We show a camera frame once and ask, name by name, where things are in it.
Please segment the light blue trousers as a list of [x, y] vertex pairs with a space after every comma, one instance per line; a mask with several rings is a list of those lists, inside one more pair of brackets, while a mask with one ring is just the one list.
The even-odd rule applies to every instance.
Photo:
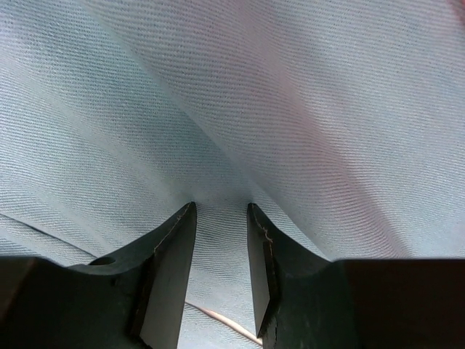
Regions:
[[1, 253], [185, 203], [181, 348], [257, 348], [246, 207], [321, 257], [464, 256], [462, 1], [3, 1]]

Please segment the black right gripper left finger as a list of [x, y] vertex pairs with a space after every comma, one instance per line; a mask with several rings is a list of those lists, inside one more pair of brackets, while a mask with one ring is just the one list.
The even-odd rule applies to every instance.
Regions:
[[175, 348], [197, 210], [87, 265], [1, 259], [3, 348]]

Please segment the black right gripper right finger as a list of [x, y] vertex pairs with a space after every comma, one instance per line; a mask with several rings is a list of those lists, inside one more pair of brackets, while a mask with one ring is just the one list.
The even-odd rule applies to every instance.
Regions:
[[462, 259], [329, 262], [247, 208], [256, 334], [265, 348], [462, 348]]

